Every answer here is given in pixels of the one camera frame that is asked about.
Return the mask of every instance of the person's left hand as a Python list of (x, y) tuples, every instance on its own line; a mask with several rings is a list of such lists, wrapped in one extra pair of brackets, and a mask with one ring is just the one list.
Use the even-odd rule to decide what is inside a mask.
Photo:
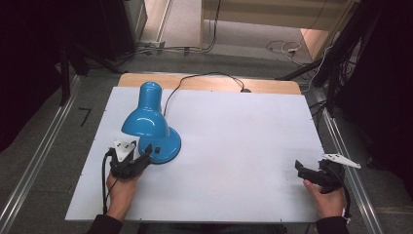
[(134, 194), (136, 192), (137, 180), (142, 176), (142, 174), (137, 175), (131, 179), (116, 179), (112, 174), (109, 174), (106, 180), (106, 186), (110, 189), (110, 206), (106, 215), (114, 217), (120, 221), (125, 220), (125, 216), (131, 207), (131, 202), (133, 200)]

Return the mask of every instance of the sleeve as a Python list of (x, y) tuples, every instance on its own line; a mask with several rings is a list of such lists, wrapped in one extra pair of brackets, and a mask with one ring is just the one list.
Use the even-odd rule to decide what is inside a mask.
[(347, 221), (341, 216), (326, 217), (316, 222), (319, 234), (349, 234)]
[(123, 223), (108, 215), (98, 214), (88, 234), (118, 234)]

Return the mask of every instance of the gray floor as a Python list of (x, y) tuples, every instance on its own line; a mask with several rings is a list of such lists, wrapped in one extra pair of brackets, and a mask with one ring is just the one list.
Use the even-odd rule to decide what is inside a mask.
[[(163, 52), (161, 55), (137, 55), (122, 67), (129, 72), (178, 72), (206, 73), (221, 71), (230, 75), (272, 79), (296, 69), (288, 61), (274, 62), (269, 59), (240, 58), (220, 55)], [(89, 149), (94, 140), (105, 104), (112, 87), (119, 81), (119, 74), (106, 69), (96, 69), (88, 77), (81, 78), (81, 86), (73, 105), (61, 126), (53, 146), (38, 176), (13, 223), (10, 233), (85, 233), (89, 222), (68, 222), (64, 220), (83, 169)], [(0, 202), (7, 201), (11, 191), (19, 182), (31, 156), (34, 154), (43, 135), (53, 120), (59, 103), (56, 92), (30, 120), (12, 146), (0, 154)], [(312, 92), (306, 94), (309, 104), (315, 102)], [(85, 111), (80, 107), (91, 108), (92, 112), (83, 127)], [(413, 233), (411, 222), (413, 203), (408, 197), (402, 182), (392, 173), (364, 167), (367, 158), (357, 128), (336, 110), (340, 131), (352, 155), (363, 165), (359, 175), (368, 192), (373, 207), (381, 222), (384, 233)], [(319, 121), (319, 136), (325, 152), (334, 151), (329, 133)], [(349, 224), (352, 233), (367, 233), (364, 220), (353, 198), (353, 219)], [(127, 222), (122, 233), (134, 233), (137, 223)], [(303, 233), (306, 224), (287, 224), (289, 233)], [(312, 225), (310, 233), (316, 233)]]

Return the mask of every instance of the metal rail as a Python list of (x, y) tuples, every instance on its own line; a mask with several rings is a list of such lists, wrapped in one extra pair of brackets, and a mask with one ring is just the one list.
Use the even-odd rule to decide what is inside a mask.
[[(315, 96), (316, 96), (317, 101), (325, 100), (325, 94), (322, 91), (322, 89), (315, 89)], [(331, 118), (328, 111), (325, 109), (322, 112), (322, 116), (330, 132), (331, 138), (334, 142), (337, 152), (349, 158), (350, 160), (352, 160), (352, 157), (349, 151), (347, 150), (344, 140), (341, 137), (336, 120)], [(361, 215), (364, 219), (364, 223), (367, 227), (368, 233), (371, 233), (371, 234), (384, 233), (380, 225), (380, 221), (377, 218), (377, 215), (374, 211), (374, 208), (371, 205), (367, 192), (365, 191), (364, 186), (361, 182), (361, 179), (358, 176), (357, 170), (352, 167), (348, 167), (348, 166), (345, 166), (345, 167), (347, 170), (346, 176), (349, 181), (349, 185), (352, 187), (352, 191), (357, 200), (358, 209), (360, 210)]]
[(74, 99), (78, 94), (79, 87), (81, 85), (81, 80), (78, 75), (76, 75), (71, 83), (70, 90), (72, 91), (72, 96), (68, 99), (64, 106), (61, 106), (52, 121), (47, 132), (43, 136), (36, 152), (34, 153), (30, 163), (28, 164), (23, 176), (21, 177), (18, 185), (15, 187), (14, 191), (9, 196), (3, 211), (0, 216), (0, 234), (8, 233), (15, 221), (18, 212), (27, 197), (27, 194), (33, 185), (36, 176), (39, 174), (43, 163), (48, 156), (49, 150), (51, 149), (56, 136), (63, 124), (67, 113), (69, 112)]

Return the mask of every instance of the wrist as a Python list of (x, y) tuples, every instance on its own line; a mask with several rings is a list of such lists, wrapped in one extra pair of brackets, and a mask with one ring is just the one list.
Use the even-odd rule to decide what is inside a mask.
[(128, 210), (129, 206), (125, 206), (123, 204), (110, 204), (109, 210), (107, 211), (106, 215), (123, 222), (128, 213)]

